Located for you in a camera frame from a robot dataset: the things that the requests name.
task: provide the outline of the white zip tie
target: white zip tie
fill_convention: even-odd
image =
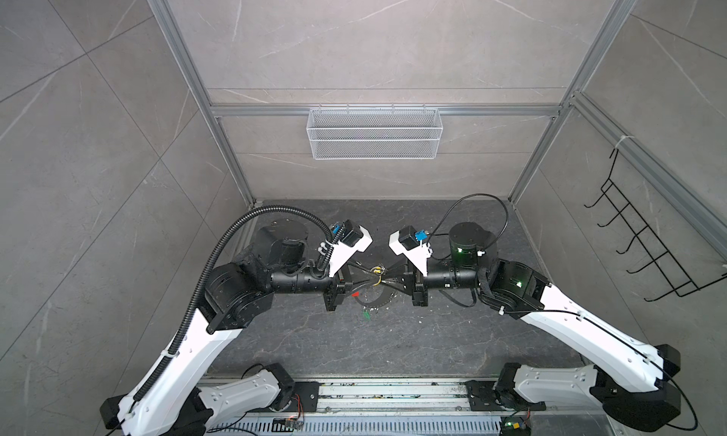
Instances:
[[[632,138],[632,139],[634,139],[635,137],[636,137],[636,136],[621,135],[621,139],[619,139],[619,141],[618,141],[618,142],[616,142],[616,145],[615,145],[615,146],[613,146],[613,149],[618,149],[618,148],[619,148],[619,144],[621,144],[621,141],[622,141],[622,140],[624,140],[624,139],[626,139],[626,138]]]

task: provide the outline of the robotic arm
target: robotic arm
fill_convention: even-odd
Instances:
[[[279,211],[304,213],[284,209]],[[304,214],[321,226],[316,217]],[[241,221],[251,218],[249,213],[240,218],[215,248],[207,263],[211,272],[205,277],[205,268],[195,290],[195,297],[199,295],[187,310],[189,324],[184,328],[183,323],[175,337],[181,337],[177,350],[172,349],[173,340],[138,386],[104,402],[106,428],[121,428],[133,436],[202,435],[232,416],[259,408],[279,411],[289,404],[295,383],[278,364],[224,386],[197,383],[230,341],[270,309],[275,293],[320,293],[326,309],[334,311],[354,291],[346,263],[356,251],[367,249],[371,236],[350,220],[337,223],[313,262],[304,256],[305,226],[279,219],[260,229],[232,263],[212,270],[215,254],[219,256]],[[389,239],[394,253],[406,258],[385,273],[387,285],[410,295],[413,305],[427,306],[430,289],[469,288],[473,295],[476,290],[480,301],[500,314],[549,332],[595,362],[562,369],[508,363],[490,391],[502,404],[512,409],[542,401],[601,405],[615,420],[642,431],[658,430],[679,415],[680,393],[667,382],[679,371],[677,350],[652,347],[617,331],[532,268],[500,259],[495,235],[476,223],[459,223],[450,230],[450,259],[432,258],[427,237],[408,226]]]

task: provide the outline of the vertical metal post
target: vertical metal post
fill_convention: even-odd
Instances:
[[[215,142],[217,142],[220,152],[223,154],[225,163],[227,163],[228,168],[230,168],[232,178],[235,179],[235,183],[237,184],[243,199],[245,199],[245,202],[251,207],[254,202],[254,198],[250,191],[250,186],[247,184],[245,176],[242,174],[240,162],[237,160],[235,152],[232,150],[232,146],[230,145],[230,141],[228,140],[222,125],[220,125],[218,119],[212,113],[212,104],[210,103],[209,96],[207,95],[207,91],[202,84],[202,79],[199,77],[199,73],[194,66],[189,50],[184,44],[182,34],[179,32],[179,27],[172,15],[172,10],[169,7],[167,0],[147,0],[147,2],[149,2],[149,7],[151,8],[152,13],[154,13],[156,21],[159,22],[161,33],[163,33],[164,37],[167,39],[167,43],[169,44],[169,48],[172,50],[172,55],[175,57],[175,60],[179,65],[179,69],[182,70],[182,75],[184,76],[185,81],[187,81],[187,86],[189,86],[192,96],[199,105],[200,113],[202,113],[204,121],[207,123],[209,130],[212,132],[212,136],[214,137]]]
[[[563,97],[563,101],[560,103],[560,115],[548,124],[548,127],[545,129],[545,132],[543,132],[538,145],[535,146],[535,150],[533,150],[530,159],[525,165],[522,174],[518,178],[518,181],[515,182],[513,191],[510,192],[508,199],[510,199],[510,202],[513,204],[517,204],[522,197],[525,192],[525,188],[528,186],[533,175],[540,167],[540,163],[543,158],[545,158],[545,154],[548,152],[548,149],[550,149],[550,146],[555,140],[555,137],[558,135],[563,123],[568,118],[568,114],[572,111],[573,104],[570,102],[571,97],[575,92],[583,91],[585,86],[588,84],[588,81],[593,76],[593,73],[595,73],[595,69],[598,67],[598,64],[604,58],[606,51],[611,48],[613,40],[621,30],[624,22],[626,22],[626,18],[628,18],[634,5],[636,5],[636,1],[637,0],[613,1],[611,10],[605,17],[601,30],[598,31],[595,41],[586,53],[586,57],[583,59],[581,67],[578,68],[578,72],[576,72],[575,77],[571,81],[571,84],[568,86],[568,90]]]

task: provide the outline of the white wire mesh basket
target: white wire mesh basket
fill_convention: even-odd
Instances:
[[[321,108],[306,127],[315,159],[434,158],[442,120],[434,108]]]

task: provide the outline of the black wire hook rack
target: black wire hook rack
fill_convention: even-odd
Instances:
[[[598,199],[596,199],[595,203],[593,203],[591,205],[584,204],[584,206],[586,208],[592,208],[593,206],[598,204],[598,202],[601,201],[601,199],[605,198],[611,204],[613,209],[616,210],[616,215],[614,215],[613,218],[608,221],[608,223],[606,223],[606,224],[598,223],[598,226],[602,227],[602,228],[607,227],[609,224],[613,223],[614,220],[621,218],[621,220],[623,220],[623,222],[626,223],[626,226],[628,226],[629,230],[633,234],[633,236],[631,237],[631,241],[629,242],[629,245],[626,247],[626,249],[623,251],[616,250],[616,252],[618,254],[625,254],[628,250],[631,249],[631,246],[634,244],[634,241],[638,241],[641,244],[641,247],[646,251],[646,254],[649,255],[649,259],[650,259],[649,262],[647,262],[646,264],[641,266],[638,270],[634,270],[634,271],[627,270],[626,272],[628,272],[630,274],[639,273],[642,270],[644,270],[645,268],[654,264],[659,269],[661,276],[664,277],[664,279],[667,281],[667,283],[671,287],[671,291],[667,291],[664,294],[659,295],[656,298],[644,298],[644,300],[647,302],[655,302],[655,301],[659,300],[660,298],[665,297],[671,293],[674,293],[680,297],[684,297],[684,296],[692,294],[694,292],[701,291],[702,289],[706,288],[707,286],[712,286],[713,284],[715,284],[717,282],[727,279],[727,272],[725,272],[722,274],[721,277],[717,278],[716,280],[710,281],[706,285],[699,286],[695,283],[695,281],[691,278],[691,276],[686,272],[684,267],[682,267],[680,262],[674,257],[671,250],[669,250],[668,247],[664,244],[664,242],[661,240],[659,235],[653,229],[651,229],[651,225],[646,222],[646,220],[643,218],[643,216],[638,211],[638,209],[633,204],[631,204],[631,201],[626,197],[626,195],[624,195],[624,193],[621,191],[621,189],[612,180],[613,167],[616,165],[616,159],[618,157],[619,157],[619,150],[613,149],[611,151],[611,154],[608,156],[608,158],[613,158],[613,161],[611,163],[611,170],[608,172],[608,177],[605,180],[604,184],[601,185],[601,195],[598,197]],[[608,195],[608,191],[610,191],[610,190],[618,192],[618,194],[621,195],[621,198],[623,198],[623,200],[626,201],[626,204],[623,207],[618,208],[618,206],[616,206],[616,204],[613,202],[613,199]],[[636,214],[636,216],[641,220],[641,222],[644,224],[643,228],[641,228],[640,230],[637,231],[636,229],[634,229],[632,224],[626,219],[626,217],[624,217],[624,211],[627,208],[631,208],[632,211]],[[642,234],[648,234],[648,233],[651,233],[651,235],[653,235],[654,238],[657,239],[657,241],[659,242],[659,245],[664,249],[663,252],[659,253],[658,255],[655,255],[654,253],[652,253],[651,250],[649,250],[646,247],[646,244],[639,236],[641,236]],[[675,286],[674,283],[672,283],[671,279],[667,276],[666,272],[664,271],[664,269],[658,262],[659,259],[662,259],[662,258],[671,259],[672,261],[674,261],[674,263],[679,267],[679,269],[681,269],[684,276],[686,276],[687,280],[685,283],[682,283],[679,286]]]

